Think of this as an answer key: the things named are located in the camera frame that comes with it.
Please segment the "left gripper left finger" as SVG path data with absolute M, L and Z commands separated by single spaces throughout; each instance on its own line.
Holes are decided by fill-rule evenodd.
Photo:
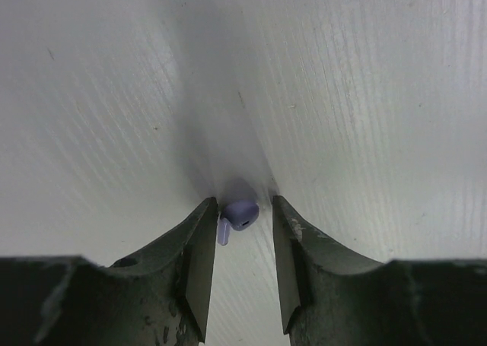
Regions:
M 3 345 L 198 345 L 205 341 L 218 204 L 109 267 L 80 256 L 1 260 Z

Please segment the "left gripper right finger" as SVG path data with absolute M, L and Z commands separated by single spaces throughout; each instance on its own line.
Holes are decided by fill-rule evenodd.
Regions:
M 272 200 L 282 328 L 293 345 L 484 345 L 486 263 L 363 256 Z

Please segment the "purple earbud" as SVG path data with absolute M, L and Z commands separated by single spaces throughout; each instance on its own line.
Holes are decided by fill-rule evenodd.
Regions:
M 239 200 L 226 205 L 219 217 L 217 242 L 226 246 L 231 230 L 243 231 L 251 226 L 259 217 L 259 206 L 252 200 Z

